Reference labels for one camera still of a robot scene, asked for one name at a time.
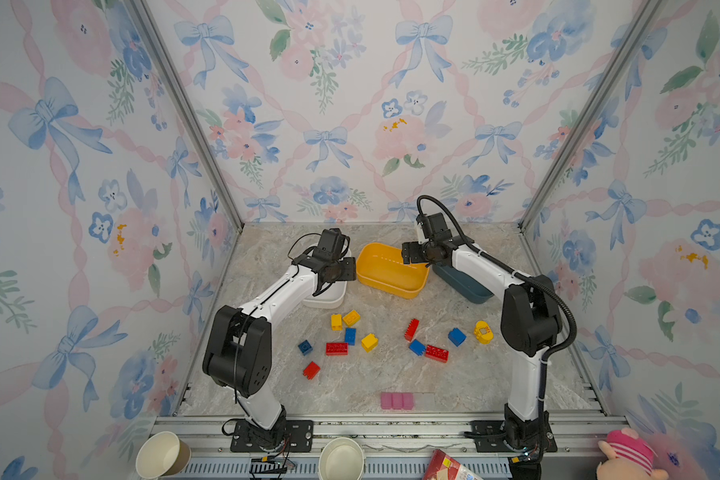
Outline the dark teal plastic bin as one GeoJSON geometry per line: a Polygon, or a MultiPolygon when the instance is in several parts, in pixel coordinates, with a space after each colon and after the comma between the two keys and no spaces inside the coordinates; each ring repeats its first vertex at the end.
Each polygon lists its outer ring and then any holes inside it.
{"type": "Polygon", "coordinates": [[[432,270],[457,293],[473,304],[484,304],[493,297],[493,293],[485,286],[451,266],[433,265],[432,270]]]}

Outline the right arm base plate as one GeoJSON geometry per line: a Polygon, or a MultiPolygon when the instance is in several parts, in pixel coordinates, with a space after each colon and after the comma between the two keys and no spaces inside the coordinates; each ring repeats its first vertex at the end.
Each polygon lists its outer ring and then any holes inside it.
{"type": "Polygon", "coordinates": [[[539,446],[544,453],[558,451],[549,420],[539,429],[537,420],[519,424],[504,420],[473,420],[464,437],[474,442],[479,453],[530,454],[539,446]]]}

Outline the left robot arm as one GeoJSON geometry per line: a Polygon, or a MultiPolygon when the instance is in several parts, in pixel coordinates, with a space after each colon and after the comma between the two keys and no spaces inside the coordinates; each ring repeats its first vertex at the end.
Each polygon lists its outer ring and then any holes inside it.
{"type": "Polygon", "coordinates": [[[350,237],[340,229],[325,229],[318,242],[292,258],[285,273],[262,293],[240,306],[223,306],[216,312],[202,371],[216,385],[234,392],[250,426],[270,432],[285,421],[285,407],[267,384],[273,330],[306,298],[356,279],[350,245],[350,237]]]}

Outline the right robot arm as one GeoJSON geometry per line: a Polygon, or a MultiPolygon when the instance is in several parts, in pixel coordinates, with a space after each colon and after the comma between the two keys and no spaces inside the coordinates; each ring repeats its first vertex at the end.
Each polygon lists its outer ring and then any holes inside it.
{"type": "Polygon", "coordinates": [[[449,265],[488,289],[502,306],[500,331],[516,352],[505,419],[541,421],[545,410],[547,367],[552,354],[576,338],[575,318],[557,296],[549,278],[530,276],[489,255],[445,216],[419,214],[417,239],[402,246],[406,264],[449,265]]]}

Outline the white plastic bin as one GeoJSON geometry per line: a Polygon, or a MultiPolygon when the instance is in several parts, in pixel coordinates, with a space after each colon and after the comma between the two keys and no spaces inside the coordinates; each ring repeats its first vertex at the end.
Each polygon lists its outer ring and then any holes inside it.
{"type": "Polygon", "coordinates": [[[319,296],[309,296],[302,301],[307,308],[336,310],[344,301],[347,291],[346,282],[336,282],[319,296]]]}

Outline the yellow curved lego piece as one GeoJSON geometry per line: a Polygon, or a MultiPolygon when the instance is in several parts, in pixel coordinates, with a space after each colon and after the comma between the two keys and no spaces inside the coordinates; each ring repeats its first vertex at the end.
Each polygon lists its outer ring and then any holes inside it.
{"type": "Polygon", "coordinates": [[[483,345],[488,345],[494,339],[494,333],[486,321],[478,321],[475,324],[473,335],[483,345]]]}

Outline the yellow plastic bin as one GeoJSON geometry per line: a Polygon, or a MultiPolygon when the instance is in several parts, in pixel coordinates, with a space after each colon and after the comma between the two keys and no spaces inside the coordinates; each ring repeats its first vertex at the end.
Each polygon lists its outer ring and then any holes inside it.
{"type": "Polygon", "coordinates": [[[429,269],[424,264],[404,264],[399,248],[374,242],[357,257],[356,275],[363,285],[410,300],[425,287],[429,269]]]}

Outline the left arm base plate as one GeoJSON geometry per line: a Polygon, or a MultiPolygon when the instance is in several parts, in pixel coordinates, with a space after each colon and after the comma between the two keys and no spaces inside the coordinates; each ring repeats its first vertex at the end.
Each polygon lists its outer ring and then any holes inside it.
{"type": "Polygon", "coordinates": [[[314,438],[312,420],[278,420],[271,430],[247,421],[237,422],[231,433],[232,453],[309,453],[314,438]]]}

